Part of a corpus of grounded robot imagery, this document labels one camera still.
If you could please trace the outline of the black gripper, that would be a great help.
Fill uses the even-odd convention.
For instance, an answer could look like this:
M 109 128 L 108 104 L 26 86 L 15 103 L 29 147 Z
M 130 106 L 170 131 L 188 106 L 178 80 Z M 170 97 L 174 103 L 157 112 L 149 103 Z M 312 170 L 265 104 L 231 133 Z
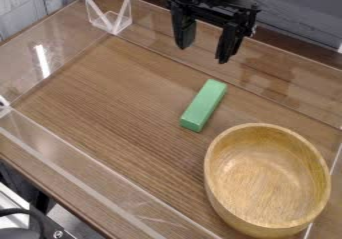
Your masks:
M 180 49 L 190 46 L 194 40 L 196 20 L 222 27 L 214 59 L 228 62 L 237 52 L 244 29 L 252 28 L 260 9 L 248 0 L 168 0 L 172 18 L 174 43 Z

